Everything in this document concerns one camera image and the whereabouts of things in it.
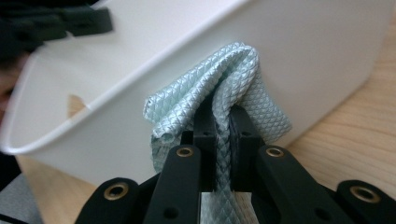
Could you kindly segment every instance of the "light blue cloth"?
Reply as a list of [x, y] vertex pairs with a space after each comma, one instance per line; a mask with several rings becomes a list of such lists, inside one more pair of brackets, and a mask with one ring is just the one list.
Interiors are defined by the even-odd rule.
[[203, 193], [201, 222], [257, 223], [250, 194], [230, 190], [230, 109], [235, 104], [244, 107], [267, 144], [288, 132], [291, 125], [265, 90], [254, 48], [243, 43], [227, 45], [147, 99], [144, 117], [155, 123], [151, 137], [154, 168], [161, 171], [168, 151], [179, 144], [183, 131], [192, 130], [196, 109], [213, 90], [217, 191]]

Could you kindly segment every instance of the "fabric fold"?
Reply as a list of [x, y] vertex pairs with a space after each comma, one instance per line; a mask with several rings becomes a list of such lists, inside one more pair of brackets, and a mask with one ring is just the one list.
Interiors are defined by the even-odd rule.
[[151, 136], [154, 168], [160, 172], [181, 133], [192, 130], [194, 113], [211, 92], [218, 139], [217, 191], [203, 193], [201, 222], [256, 223], [250, 195], [230, 191], [230, 109], [235, 104], [244, 107], [266, 143], [277, 140], [291, 125], [265, 90], [254, 48], [243, 43], [227, 45], [147, 99], [144, 117], [155, 124]]

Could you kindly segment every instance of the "wooden table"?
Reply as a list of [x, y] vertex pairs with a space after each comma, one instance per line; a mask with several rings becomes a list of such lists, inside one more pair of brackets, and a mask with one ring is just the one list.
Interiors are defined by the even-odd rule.
[[[396, 16], [367, 83], [288, 149], [324, 186], [360, 179], [396, 198]], [[95, 186], [28, 158], [19, 162], [44, 221], [73, 223]]]

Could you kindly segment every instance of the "brass screw insert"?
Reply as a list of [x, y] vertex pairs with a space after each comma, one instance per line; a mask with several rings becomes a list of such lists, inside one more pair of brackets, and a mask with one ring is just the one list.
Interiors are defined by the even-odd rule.
[[194, 151], [190, 147], [182, 147], [176, 151], [176, 154], [179, 157], [190, 157], [192, 154], [194, 154]]
[[128, 192], [128, 185], [124, 182], [113, 184], [105, 190], [104, 196], [109, 201], [115, 201], [126, 195]]
[[350, 187], [350, 192], [353, 196], [367, 203], [379, 203], [379, 201], [381, 201], [378, 194], [362, 186]]
[[283, 157], [285, 153], [279, 148], [269, 147], [265, 150], [265, 152], [271, 157]]

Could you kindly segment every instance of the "white container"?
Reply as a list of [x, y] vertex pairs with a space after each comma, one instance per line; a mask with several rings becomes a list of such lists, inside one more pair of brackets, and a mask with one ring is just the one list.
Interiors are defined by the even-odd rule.
[[[263, 79], [288, 114], [285, 146], [369, 76], [394, 0], [112, 0], [115, 32], [51, 41], [22, 72], [1, 148], [100, 184], [154, 174], [144, 100], [222, 46], [261, 55]], [[67, 118], [69, 94], [88, 109]]]

